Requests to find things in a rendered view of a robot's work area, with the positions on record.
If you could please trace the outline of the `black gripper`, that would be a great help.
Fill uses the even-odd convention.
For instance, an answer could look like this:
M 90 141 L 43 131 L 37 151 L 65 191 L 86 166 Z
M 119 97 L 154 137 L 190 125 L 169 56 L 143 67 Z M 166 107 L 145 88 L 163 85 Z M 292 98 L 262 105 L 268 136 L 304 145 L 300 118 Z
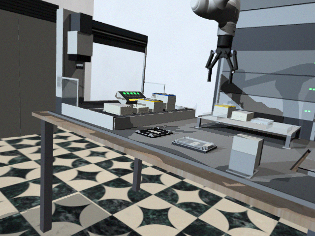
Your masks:
M 212 68 L 214 67 L 216 62 L 220 58 L 226 58 L 226 60 L 228 62 L 228 65 L 230 67 L 230 70 L 231 70 L 230 74 L 229 74 L 229 81 L 228 81 L 228 83 L 229 84 L 232 83 L 233 73 L 235 73 L 235 70 L 238 70 L 238 63 L 237 63 L 237 56 L 236 56 L 237 55 L 237 51 L 236 50 L 231 50 L 232 40 L 233 40 L 233 37 L 231 37 L 231 36 L 218 36 L 217 49 L 210 51 L 210 56 L 208 58 L 206 66 L 205 66 L 205 68 L 207 68 L 207 71 L 208 71 L 208 80 L 207 80 L 208 82 L 211 81 Z M 215 53 L 217 55 L 215 56 L 214 60 L 212 61 Z M 229 56 L 230 53 L 232 53 L 232 56 L 233 56 L 234 66 L 233 66 L 233 64 L 231 62 L 231 59 L 230 59 L 230 56 Z

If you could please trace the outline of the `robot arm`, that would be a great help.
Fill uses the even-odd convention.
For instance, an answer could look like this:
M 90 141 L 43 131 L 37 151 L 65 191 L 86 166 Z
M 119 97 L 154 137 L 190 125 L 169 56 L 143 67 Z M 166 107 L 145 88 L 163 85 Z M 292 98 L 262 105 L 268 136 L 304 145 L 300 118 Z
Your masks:
M 218 36 L 235 36 L 240 14 L 240 0 L 191 0 L 192 11 L 205 19 L 218 22 Z

